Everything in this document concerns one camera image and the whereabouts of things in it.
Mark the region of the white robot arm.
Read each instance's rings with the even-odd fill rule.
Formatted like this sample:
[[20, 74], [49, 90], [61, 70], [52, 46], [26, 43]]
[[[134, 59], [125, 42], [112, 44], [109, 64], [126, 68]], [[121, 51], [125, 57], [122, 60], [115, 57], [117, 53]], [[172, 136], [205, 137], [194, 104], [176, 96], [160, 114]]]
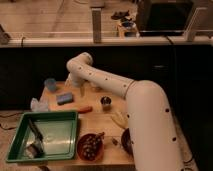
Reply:
[[92, 67], [89, 53], [70, 59], [66, 67], [72, 85], [90, 81], [126, 100], [136, 171], [185, 171], [170, 105], [155, 82], [130, 78]]

